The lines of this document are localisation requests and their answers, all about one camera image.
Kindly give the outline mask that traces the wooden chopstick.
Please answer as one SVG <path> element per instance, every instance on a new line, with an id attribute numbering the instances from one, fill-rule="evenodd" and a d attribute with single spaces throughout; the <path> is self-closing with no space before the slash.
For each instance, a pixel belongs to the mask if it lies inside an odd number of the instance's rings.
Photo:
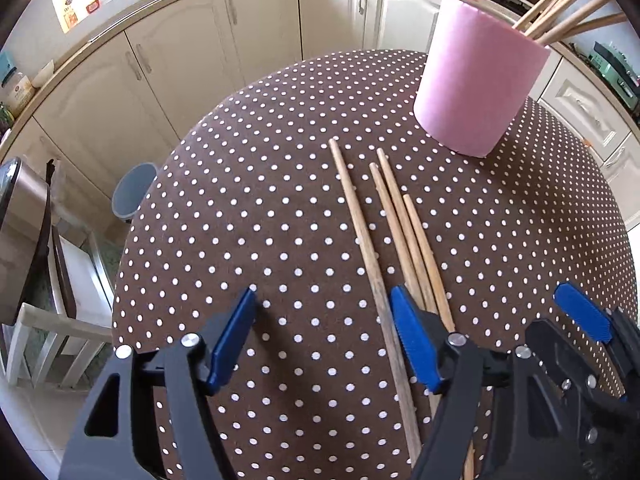
<path id="1" fill-rule="evenodd" d="M 385 218 L 390 228 L 390 235 L 394 243 L 396 254 L 399 260 L 402 277 L 405 280 L 405 285 L 408 288 L 408 292 L 416 305 L 423 310 L 424 302 L 423 296 L 416 277 L 416 271 L 414 270 L 412 259 L 410 256 L 409 248 L 405 239 L 404 232 L 398 220 L 393 201 L 390 198 L 390 192 L 388 192 L 387 186 L 381 174 L 380 168 L 375 162 L 370 162 L 369 169 L 373 178 L 375 188 L 378 191 L 378 197 L 381 200 L 381 204 L 385 211 Z"/>
<path id="2" fill-rule="evenodd" d="M 382 148 L 378 148 L 376 150 L 376 154 L 378 155 L 378 161 L 380 162 L 387 188 L 390 191 L 390 196 L 392 196 L 396 216 L 399 220 L 402 234 L 404 234 L 404 239 L 408 247 L 414 281 L 416 282 L 414 289 L 420 290 L 421 299 L 416 300 L 416 303 L 422 310 L 427 310 L 428 312 L 437 314 L 438 309 L 436 306 L 434 292 L 425 269 L 422 252 L 409 218 L 407 206 L 402 199 L 400 187 L 395 178 L 394 170 L 392 166 L 390 166 L 390 162 Z"/>
<path id="3" fill-rule="evenodd" d="M 548 32 L 542 34 L 536 39 L 537 44 L 546 46 L 547 44 L 553 44 L 555 41 L 559 41 L 562 37 L 566 36 L 575 26 L 579 25 L 583 20 L 588 18 L 597 10 L 600 10 L 602 6 L 605 6 L 611 0 L 591 0 L 582 6 L 580 9 L 570 14 L 568 18 L 559 22 Z"/>
<path id="4" fill-rule="evenodd" d="M 435 260 L 430 243 L 428 242 L 425 230 L 422 226 L 422 221 L 416 211 L 416 207 L 413 205 L 413 200 L 409 194 L 402 196 L 405 206 L 408 211 L 408 215 L 413 227 L 414 234 L 416 234 L 416 240 L 420 246 L 425 269 L 430 279 L 432 296 L 434 297 L 437 311 L 440 319 L 444 323 L 449 333 L 456 331 L 456 324 L 454 324 L 454 318 L 452 317 L 451 310 L 448 304 L 446 296 L 446 290 L 444 284 L 442 284 L 442 277 L 440 276 L 439 266 Z"/>
<path id="5" fill-rule="evenodd" d="M 367 272 L 373 301 L 381 322 L 384 344 L 387 352 L 390 370 L 398 395 L 398 403 L 401 414 L 402 429 L 405 431 L 408 453 L 411 466 L 416 466 L 422 443 L 419 434 L 418 421 L 416 420 L 416 407 L 409 385 L 409 378 L 401 353 L 401 345 L 396 332 L 392 310 L 390 310 L 390 300 L 383 280 L 383 275 L 376 258 L 376 252 L 370 237 L 366 218 L 364 218 L 355 187 L 352 184 L 349 171 L 344 161 L 340 147 L 335 139 L 329 140 L 329 147 L 338 174 L 340 175 L 346 204 L 349 210 L 352 225 L 354 226 L 356 237 L 359 240 L 359 248 Z"/>

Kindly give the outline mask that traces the cream lower kitchen cabinets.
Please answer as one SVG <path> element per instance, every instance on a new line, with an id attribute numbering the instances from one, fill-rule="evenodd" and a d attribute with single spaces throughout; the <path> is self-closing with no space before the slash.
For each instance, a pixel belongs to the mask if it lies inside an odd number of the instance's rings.
<path id="1" fill-rule="evenodd" d="M 85 45 L 2 139 L 3 156 L 61 159 L 95 226 L 119 179 L 246 84 L 304 58 L 431 47 L 440 0 L 158 0 Z"/>

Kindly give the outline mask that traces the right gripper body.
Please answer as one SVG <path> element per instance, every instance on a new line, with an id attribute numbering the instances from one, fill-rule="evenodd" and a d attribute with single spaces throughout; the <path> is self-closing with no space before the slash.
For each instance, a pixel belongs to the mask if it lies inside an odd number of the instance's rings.
<path id="1" fill-rule="evenodd" d="M 639 405 L 565 379 L 561 405 L 587 479 L 639 478 Z"/>

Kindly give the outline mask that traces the white wooden chair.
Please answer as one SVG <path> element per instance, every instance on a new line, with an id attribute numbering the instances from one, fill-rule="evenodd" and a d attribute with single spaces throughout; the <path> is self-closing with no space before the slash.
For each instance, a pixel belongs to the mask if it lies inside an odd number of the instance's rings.
<path id="1" fill-rule="evenodd" d="M 43 304 L 25 301 L 1 326 L 1 370 L 10 386 L 85 389 L 87 372 L 112 342 L 114 286 L 102 245 L 89 231 L 78 245 L 53 230 L 37 284 Z"/>

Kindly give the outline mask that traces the grey waste bin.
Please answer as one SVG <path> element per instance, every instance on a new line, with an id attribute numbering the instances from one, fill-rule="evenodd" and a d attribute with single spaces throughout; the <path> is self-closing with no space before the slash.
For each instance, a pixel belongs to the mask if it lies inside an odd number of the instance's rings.
<path id="1" fill-rule="evenodd" d="M 157 175 L 152 162 L 132 167 L 117 183 L 111 199 L 112 213 L 119 220 L 129 222 L 145 198 Z"/>

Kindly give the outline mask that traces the green small appliance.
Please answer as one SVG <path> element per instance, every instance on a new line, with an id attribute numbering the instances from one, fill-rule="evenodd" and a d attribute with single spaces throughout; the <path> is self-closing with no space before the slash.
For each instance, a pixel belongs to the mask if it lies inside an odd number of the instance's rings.
<path id="1" fill-rule="evenodd" d="M 606 46 L 596 41 L 588 55 L 588 62 L 626 109 L 634 112 L 639 105 L 639 76 L 627 62 L 626 56 L 612 44 Z"/>

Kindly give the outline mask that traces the brown polka dot tablecloth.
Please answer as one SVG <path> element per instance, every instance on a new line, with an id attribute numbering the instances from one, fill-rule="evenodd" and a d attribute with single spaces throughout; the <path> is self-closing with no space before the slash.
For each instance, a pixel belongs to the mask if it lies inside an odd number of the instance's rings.
<path id="1" fill-rule="evenodd" d="M 138 211 L 116 278 L 114 338 L 149 351 L 199 330 L 253 289 L 259 312 L 227 387 L 209 402 L 243 479 L 405 479 L 409 455 L 378 312 L 330 152 L 356 186 L 387 286 L 402 282 L 369 167 L 385 154 L 426 231 L 454 324 L 509 350 L 546 316 L 623 386 L 600 344 L 556 307 L 576 284 L 637 313 L 627 231 L 574 133 L 524 104 L 485 158 L 416 122 L 425 58 L 334 53 L 279 70 L 206 113 Z"/>

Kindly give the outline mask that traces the pink cylindrical utensil holder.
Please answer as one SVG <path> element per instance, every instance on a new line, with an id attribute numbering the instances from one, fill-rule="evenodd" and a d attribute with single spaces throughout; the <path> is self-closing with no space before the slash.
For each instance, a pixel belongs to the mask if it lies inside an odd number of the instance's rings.
<path id="1" fill-rule="evenodd" d="M 475 6 L 442 0 L 414 117 L 446 148 L 484 158 L 518 114 L 549 55 L 549 48 Z"/>

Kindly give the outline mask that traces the glass jar white lid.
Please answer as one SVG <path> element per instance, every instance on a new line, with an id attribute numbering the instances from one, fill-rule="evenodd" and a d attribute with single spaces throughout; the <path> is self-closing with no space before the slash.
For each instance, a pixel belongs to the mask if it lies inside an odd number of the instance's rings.
<path id="1" fill-rule="evenodd" d="M 14 117 L 20 116 L 35 95 L 30 79 L 17 68 L 11 70 L 2 80 L 4 104 Z"/>

